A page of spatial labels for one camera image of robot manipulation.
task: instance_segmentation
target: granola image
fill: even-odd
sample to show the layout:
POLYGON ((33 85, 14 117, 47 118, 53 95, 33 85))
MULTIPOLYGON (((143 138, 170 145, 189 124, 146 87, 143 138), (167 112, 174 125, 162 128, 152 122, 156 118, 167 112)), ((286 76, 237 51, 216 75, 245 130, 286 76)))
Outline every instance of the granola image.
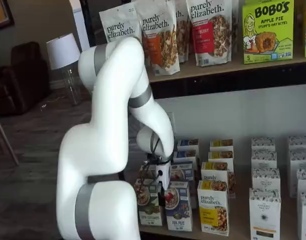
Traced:
POLYGON ((227 232, 227 210, 222 206, 217 206, 215 208, 217 209, 218 226, 214 228, 221 232, 227 232))
POLYGON ((213 23, 215 45, 214 53, 210 53, 210 55, 222 57, 231 46, 232 32, 230 31, 229 23, 223 15, 214 16, 209 21, 213 23))
POLYGON ((162 64, 159 66, 161 68, 170 68, 178 59, 175 25, 173 25, 172 32, 170 30, 162 31, 158 36, 160 37, 159 45, 162 55, 162 64))
POLYGON ((229 185, 229 194, 234 195, 235 194, 235 188, 236 188, 236 179, 235 174, 231 171, 228 172, 228 185, 229 185))
POLYGON ((185 56, 188 53, 188 43, 189 43, 189 21, 181 20, 177 21, 176 30, 176 41, 178 55, 185 56))
POLYGON ((225 191, 227 184, 224 181, 215 181, 213 182, 212 188, 216 191, 225 191))

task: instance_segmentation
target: bobo's apple pie box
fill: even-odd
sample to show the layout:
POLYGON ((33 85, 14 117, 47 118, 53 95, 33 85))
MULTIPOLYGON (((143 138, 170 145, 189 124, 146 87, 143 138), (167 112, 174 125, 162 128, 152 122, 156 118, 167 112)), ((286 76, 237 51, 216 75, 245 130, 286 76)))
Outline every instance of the bobo's apple pie box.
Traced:
POLYGON ((250 1, 242 21, 244 64, 293 58, 294 0, 250 1))

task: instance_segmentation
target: leather chair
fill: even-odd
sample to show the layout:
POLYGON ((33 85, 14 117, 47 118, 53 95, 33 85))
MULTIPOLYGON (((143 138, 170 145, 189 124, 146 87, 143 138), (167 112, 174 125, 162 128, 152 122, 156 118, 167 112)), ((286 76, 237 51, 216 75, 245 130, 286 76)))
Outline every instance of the leather chair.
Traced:
POLYGON ((13 47, 11 66, 0 67, 0 115, 22 114, 49 93, 48 68, 38 43, 13 47))

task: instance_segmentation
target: purely elizabeth granola bag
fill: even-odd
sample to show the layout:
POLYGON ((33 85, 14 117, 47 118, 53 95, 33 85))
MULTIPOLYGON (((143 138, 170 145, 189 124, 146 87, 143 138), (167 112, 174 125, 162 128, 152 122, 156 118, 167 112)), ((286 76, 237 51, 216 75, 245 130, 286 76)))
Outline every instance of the purely elizabeth granola bag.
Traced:
POLYGON ((135 37, 142 43, 142 30, 133 2, 100 11, 99 15, 108 43, 125 37, 135 37))
POLYGON ((150 67, 151 66, 151 58, 149 56, 149 50, 147 46, 147 39, 144 36, 143 30, 142 31, 142 43, 143 43, 143 50, 144 50, 144 57, 145 57, 145 66, 150 67))
POLYGON ((139 0, 135 8, 147 40, 154 74, 179 72, 174 0, 139 0))
POLYGON ((179 63, 188 60, 190 19, 187 11, 186 0, 175 0, 176 5, 176 41, 179 63))
POLYGON ((187 0, 197 66, 224 64, 232 54, 232 0, 187 0))

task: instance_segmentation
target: white lampshade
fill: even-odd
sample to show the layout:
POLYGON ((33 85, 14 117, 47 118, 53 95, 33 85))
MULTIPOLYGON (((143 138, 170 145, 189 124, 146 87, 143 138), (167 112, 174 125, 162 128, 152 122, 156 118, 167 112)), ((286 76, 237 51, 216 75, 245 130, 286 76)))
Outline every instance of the white lampshade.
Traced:
POLYGON ((81 55, 72 33, 48 41, 46 47, 52 70, 78 61, 81 55))

